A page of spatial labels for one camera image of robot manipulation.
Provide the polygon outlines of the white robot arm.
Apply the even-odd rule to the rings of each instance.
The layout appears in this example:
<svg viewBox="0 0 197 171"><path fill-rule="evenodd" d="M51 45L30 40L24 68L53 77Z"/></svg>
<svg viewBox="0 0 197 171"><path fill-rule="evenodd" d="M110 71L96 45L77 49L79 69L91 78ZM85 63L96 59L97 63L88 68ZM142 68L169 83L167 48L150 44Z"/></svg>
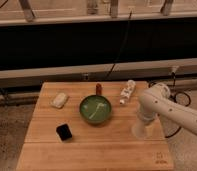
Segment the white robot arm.
<svg viewBox="0 0 197 171"><path fill-rule="evenodd" d="M149 125L157 114L163 115L197 135L197 110L172 102L170 95L170 89L164 83L157 83L142 91L138 97L139 119Z"/></svg>

